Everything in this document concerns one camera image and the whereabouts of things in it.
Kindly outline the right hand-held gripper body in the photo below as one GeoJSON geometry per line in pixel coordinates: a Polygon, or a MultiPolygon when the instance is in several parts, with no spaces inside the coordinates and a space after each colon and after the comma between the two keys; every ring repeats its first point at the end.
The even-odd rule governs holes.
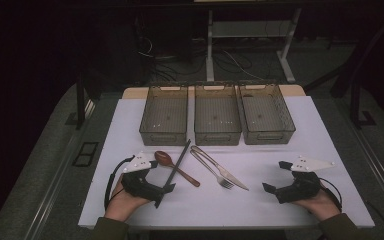
{"type": "Polygon", "coordinates": [[[274,194],[280,203],[290,203],[309,199],[323,189],[316,171],[335,166],[334,162],[322,161],[299,156],[289,170],[294,177],[293,183],[286,187],[276,188],[274,194]]]}

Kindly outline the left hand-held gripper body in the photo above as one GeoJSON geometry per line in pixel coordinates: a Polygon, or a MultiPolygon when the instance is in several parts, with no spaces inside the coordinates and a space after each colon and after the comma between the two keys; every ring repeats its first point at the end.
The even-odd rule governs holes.
{"type": "Polygon", "coordinates": [[[155,161],[148,153],[139,152],[123,168],[124,190],[135,197],[141,197],[156,202],[161,199],[163,189],[146,180],[150,172],[150,162],[155,161]]]}

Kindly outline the brown wooden spoon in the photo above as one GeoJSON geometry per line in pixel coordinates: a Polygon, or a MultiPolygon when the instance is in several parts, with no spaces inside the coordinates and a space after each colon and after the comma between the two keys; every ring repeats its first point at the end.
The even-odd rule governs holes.
{"type": "Polygon", "coordinates": [[[173,168],[178,174],[180,174],[183,178],[185,178],[193,186],[195,186],[195,187],[200,186],[200,183],[196,179],[189,176],[187,173],[185,173],[184,171],[182,171],[181,169],[179,169],[178,167],[175,166],[171,156],[168,153],[166,153],[164,151],[156,151],[154,153],[154,157],[160,165],[173,168]]]}

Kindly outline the silver metal fork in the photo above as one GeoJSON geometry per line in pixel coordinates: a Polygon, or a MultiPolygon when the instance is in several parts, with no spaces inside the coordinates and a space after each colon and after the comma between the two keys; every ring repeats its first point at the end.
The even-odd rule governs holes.
{"type": "Polygon", "coordinates": [[[190,153],[193,157],[195,157],[207,170],[209,170],[216,178],[218,184],[226,189],[231,189],[233,187],[233,184],[223,178],[222,176],[218,175],[195,151],[191,150],[190,153]]]}

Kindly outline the silver metal knife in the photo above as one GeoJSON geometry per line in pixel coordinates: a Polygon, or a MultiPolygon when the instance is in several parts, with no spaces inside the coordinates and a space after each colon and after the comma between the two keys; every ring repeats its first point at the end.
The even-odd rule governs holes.
{"type": "Polygon", "coordinates": [[[191,150],[195,151],[218,175],[231,182],[233,186],[237,186],[244,190],[249,190],[249,188],[245,184],[243,184],[239,179],[233,176],[228,170],[221,166],[216,160],[214,160],[201,148],[196,145],[193,145],[190,151],[191,150]]]}

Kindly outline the smoky transparent plastic bin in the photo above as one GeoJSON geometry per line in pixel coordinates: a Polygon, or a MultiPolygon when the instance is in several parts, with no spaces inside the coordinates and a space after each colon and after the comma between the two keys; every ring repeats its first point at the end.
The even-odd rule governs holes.
{"type": "Polygon", "coordinates": [[[296,127],[280,87],[241,82],[238,92],[244,142],[247,145],[288,144],[296,127]]]}
{"type": "Polygon", "coordinates": [[[181,146],[186,143],[187,86],[151,86],[139,133],[145,146],[181,146]]]}
{"type": "Polygon", "coordinates": [[[195,86],[195,142],[199,146],[236,146],[242,133],[236,89],[230,83],[195,86]]]}

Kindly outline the person's left hand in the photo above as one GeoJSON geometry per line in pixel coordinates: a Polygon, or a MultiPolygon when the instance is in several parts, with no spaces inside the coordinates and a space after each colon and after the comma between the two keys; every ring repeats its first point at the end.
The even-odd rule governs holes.
{"type": "Polygon", "coordinates": [[[123,176],[120,176],[111,200],[105,210],[104,217],[124,222],[141,206],[149,203],[148,199],[135,197],[124,190],[123,176]]]}

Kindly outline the person's right hand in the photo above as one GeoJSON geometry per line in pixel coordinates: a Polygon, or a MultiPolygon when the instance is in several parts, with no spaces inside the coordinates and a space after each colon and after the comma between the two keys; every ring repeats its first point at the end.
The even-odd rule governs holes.
{"type": "Polygon", "coordinates": [[[327,220],[341,213],[325,190],[320,190],[312,198],[294,201],[294,204],[308,210],[318,221],[327,220]]]}

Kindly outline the dark metal stand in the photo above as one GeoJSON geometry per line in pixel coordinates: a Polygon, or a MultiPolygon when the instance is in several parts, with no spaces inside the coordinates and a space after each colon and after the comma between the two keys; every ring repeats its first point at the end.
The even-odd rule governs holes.
{"type": "Polygon", "coordinates": [[[87,73],[79,73],[76,78],[77,130],[80,130],[85,123],[91,104],[96,98],[96,93],[97,91],[91,76],[87,73]]]}
{"type": "Polygon", "coordinates": [[[360,110],[361,89],[366,89],[384,111],[384,19],[375,24],[365,21],[360,30],[365,32],[344,64],[331,95],[342,98],[351,90],[350,119],[357,128],[371,125],[374,120],[360,110]]]}

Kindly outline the white metal stand frame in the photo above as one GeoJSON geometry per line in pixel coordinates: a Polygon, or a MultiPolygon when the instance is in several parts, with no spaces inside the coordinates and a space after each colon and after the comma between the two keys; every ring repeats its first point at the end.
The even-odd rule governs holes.
{"type": "Polygon", "coordinates": [[[215,21],[214,14],[208,11],[206,77],[214,81],[213,43],[214,39],[222,38],[284,38],[281,50],[276,52],[278,61],[288,83],[296,79],[289,65],[287,56],[294,38],[302,9],[297,8],[290,20],[259,20],[259,21],[215,21]]]}

